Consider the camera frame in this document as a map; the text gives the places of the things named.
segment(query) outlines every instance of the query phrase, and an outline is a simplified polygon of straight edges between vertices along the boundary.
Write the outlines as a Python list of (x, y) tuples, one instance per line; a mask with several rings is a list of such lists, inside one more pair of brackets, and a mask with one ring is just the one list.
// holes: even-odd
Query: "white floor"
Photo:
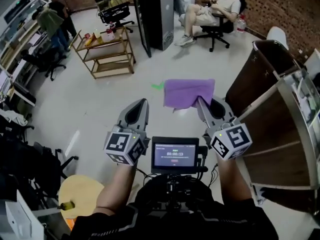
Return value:
[[(131, 8), (129, 20), (136, 20)], [(72, 15), (77, 30), (92, 33), (106, 27), (97, 17), (96, 10), (87, 10)], [(245, 64), (255, 36), (229, 34), (225, 36), (231, 45), (229, 49), (219, 41), (214, 52), (209, 52), (211, 40), (199, 39), (196, 44), (181, 48), (171, 45), (167, 50), (154, 50), (152, 58), (144, 51), (138, 27), (130, 34), (136, 57), (135, 73), (93, 79), (77, 54), (72, 51), (65, 61), (67, 68), (58, 71), (55, 81), (47, 78), (38, 88), (37, 103), (33, 109), (33, 131), (28, 132), (30, 144), (37, 141), (52, 149), (61, 148), (67, 156), (79, 156), (76, 174), (87, 175), (107, 184), (116, 165), (103, 154), (107, 131), (116, 123), (119, 113), (135, 100), (146, 98), (149, 102), (149, 125), (147, 135), (168, 137), (197, 137), (205, 131), (195, 108), (173, 113), (163, 107), (163, 90), (152, 88), (167, 79), (215, 79), (214, 94), (223, 98)], [(175, 18), (174, 39), (182, 36), (183, 29)], [(211, 171), (216, 158), (211, 152), (206, 166)], [(151, 151), (139, 159), (138, 167), (150, 173)], [(210, 173), (205, 173), (203, 182), (208, 184)], [(137, 172), (135, 182), (142, 186), (143, 176)], [(220, 183), (212, 186), (212, 195), (221, 202)], [(293, 211), (266, 201), (263, 204), (268, 217), (273, 222), (279, 239), (308, 239), (316, 225), (307, 214)]]

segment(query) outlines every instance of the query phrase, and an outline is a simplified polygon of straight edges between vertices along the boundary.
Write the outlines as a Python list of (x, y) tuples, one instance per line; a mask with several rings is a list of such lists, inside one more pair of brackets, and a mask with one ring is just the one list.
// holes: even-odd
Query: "purple towel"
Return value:
[(214, 79), (169, 79), (164, 83), (164, 106), (177, 110), (194, 107), (198, 96), (210, 104), (214, 89)]

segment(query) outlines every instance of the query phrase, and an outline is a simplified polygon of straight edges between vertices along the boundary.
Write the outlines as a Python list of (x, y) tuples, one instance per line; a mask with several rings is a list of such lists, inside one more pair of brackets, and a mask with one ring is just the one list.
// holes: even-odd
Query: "beige pants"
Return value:
[[(214, 17), (211, 11), (208, 8), (203, 7), (201, 5), (200, 10), (196, 14), (195, 18), (195, 26), (219, 26), (219, 19)], [(179, 18), (179, 21), (184, 26), (185, 25), (185, 14), (182, 14)]]

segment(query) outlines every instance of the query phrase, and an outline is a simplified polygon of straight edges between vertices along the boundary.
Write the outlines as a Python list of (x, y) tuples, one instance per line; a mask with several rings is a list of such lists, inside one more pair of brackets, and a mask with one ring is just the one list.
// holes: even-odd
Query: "woman sitting in chair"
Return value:
[(186, 14), (179, 21), (184, 25), (184, 35), (176, 41), (176, 46), (191, 45), (195, 42), (193, 38), (193, 26), (218, 26), (219, 19), (212, 15), (222, 14), (229, 21), (235, 22), (241, 11), (246, 7), (245, 0), (210, 0), (211, 7), (203, 7), (198, 4), (190, 4)]

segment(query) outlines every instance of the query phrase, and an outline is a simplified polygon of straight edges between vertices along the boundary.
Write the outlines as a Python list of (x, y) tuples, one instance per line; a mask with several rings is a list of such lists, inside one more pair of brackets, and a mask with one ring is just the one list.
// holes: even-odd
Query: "brick wall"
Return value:
[[(95, 5), (94, 0), (66, 1), (72, 11)], [(264, 36), (272, 26), (281, 27), (291, 53), (300, 61), (304, 62), (304, 56), (309, 56), (314, 48), (320, 48), (320, 0), (246, 1), (247, 26)]]

